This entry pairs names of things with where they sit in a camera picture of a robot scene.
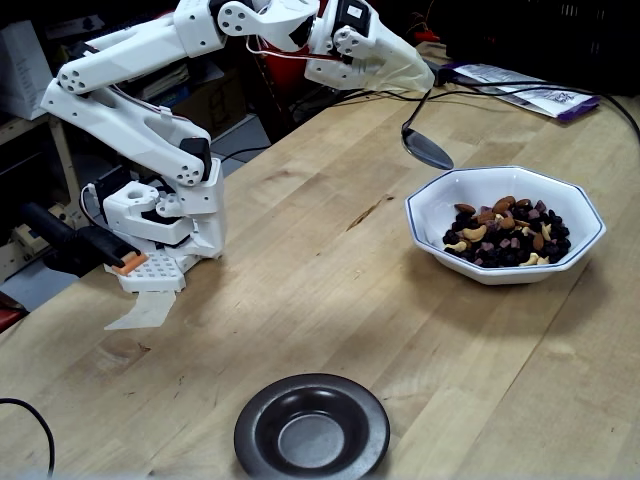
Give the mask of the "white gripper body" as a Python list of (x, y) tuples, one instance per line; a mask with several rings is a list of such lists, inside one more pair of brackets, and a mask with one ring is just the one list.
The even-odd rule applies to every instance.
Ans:
[[(333, 44), (333, 34), (343, 26), (351, 26), (358, 32), (369, 35), (371, 7), (365, 1), (329, 1), (323, 14), (316, 17), (309, 38), (312, 58), (307, 61), (305, 77), (316, 83), (339, 89), (339, 73), (342, 64)], [(373, 73), (376, 60), (372, 58)]]

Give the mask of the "white fixed gripper finger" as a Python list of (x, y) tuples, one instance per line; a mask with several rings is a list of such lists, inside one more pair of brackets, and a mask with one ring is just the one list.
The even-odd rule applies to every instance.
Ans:
[(358, 90), (366, 87), (373, 73), (373, 64), (369, 61), (354, 60), (342, 63), (339, 73), (339, 89)]

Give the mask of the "white moving gripper finger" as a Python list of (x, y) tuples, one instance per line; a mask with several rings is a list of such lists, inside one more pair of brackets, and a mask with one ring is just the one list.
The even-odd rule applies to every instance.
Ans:
[(339, 28), (333, 34), (333, 44), (344, 64), (366, 62), (373, 58), (372, 37), (358, 32), (351, 26)]

